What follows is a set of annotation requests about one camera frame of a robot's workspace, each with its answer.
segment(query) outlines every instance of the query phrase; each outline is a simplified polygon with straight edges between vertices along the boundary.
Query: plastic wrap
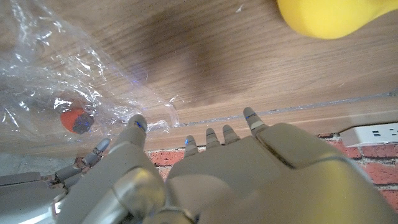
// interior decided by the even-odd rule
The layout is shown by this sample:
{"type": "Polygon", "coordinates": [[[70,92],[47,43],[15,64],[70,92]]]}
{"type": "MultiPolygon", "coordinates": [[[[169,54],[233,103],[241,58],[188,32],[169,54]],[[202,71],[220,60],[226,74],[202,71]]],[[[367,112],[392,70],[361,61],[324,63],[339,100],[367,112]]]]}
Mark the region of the plastic wrap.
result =
{"type": "Polygon", "coordinates": [[[78,27],[40,1],[2,1],[2,142],[84,142],[118,134],[134,114],[149,131],[178,124],[173,106],[142,86],[78,27]]]}

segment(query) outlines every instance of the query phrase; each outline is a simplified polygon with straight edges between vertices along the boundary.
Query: wooden table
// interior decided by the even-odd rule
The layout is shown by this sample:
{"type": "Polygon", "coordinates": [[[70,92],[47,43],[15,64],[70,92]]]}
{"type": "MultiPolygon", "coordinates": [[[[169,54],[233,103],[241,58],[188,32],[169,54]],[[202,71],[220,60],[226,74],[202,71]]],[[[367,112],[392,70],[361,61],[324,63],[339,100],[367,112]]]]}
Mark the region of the wooden table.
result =
{"type": "MultiPolygon", "coordinates": [[[[223,141],[224,124],[248,135],[245,120],[236,117],[246,106],[269,125],[292,123],[313,134],[398,120],[398,11],[344,38],[320,40],[290,29],[272,0],[47,5],[92,36],[123,72],[174,99],[179,127],[149,133],[147,150],[183,147],[187,134],[203,145],[208,127],[223,141]]],[[[19,152],[72,151],[56,142],[19,152]]]]}

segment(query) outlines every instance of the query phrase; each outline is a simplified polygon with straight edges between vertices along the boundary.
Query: orange ball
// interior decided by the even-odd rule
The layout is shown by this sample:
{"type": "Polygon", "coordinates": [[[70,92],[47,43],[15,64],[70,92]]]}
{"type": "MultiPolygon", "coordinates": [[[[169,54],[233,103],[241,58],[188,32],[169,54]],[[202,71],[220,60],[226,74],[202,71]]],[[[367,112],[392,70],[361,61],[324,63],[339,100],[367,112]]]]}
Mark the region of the orange ball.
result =
{"type": "Polygon", "coordinates": [[[83,134],[90,130],[94,118],[83,109],[72,109],[60,115],[61,123],[71,133],[83,134]]]}

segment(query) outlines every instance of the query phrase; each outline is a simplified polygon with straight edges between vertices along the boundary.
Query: white power strip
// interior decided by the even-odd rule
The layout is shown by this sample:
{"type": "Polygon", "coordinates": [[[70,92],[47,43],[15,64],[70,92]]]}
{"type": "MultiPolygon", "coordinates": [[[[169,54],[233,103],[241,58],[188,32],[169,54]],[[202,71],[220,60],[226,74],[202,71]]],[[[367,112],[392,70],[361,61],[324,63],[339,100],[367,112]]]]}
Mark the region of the white power strip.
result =
{"type": "Polygon", "coordinates": [[[351,128],[340,133],[346,147],[398,144],[398,123],[351,128]]]}

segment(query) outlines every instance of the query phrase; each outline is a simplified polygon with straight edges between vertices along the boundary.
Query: yellow object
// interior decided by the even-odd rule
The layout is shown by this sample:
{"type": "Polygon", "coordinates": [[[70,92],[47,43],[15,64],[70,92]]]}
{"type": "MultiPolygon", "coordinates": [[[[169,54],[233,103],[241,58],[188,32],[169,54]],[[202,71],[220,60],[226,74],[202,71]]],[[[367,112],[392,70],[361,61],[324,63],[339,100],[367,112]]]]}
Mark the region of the yellow object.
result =
{"type": "Polygon", "coordinates": [[[300,34],[344,37],[373,19],[398,9],[398,0],[277,0],[286,23],[300,34]]]}

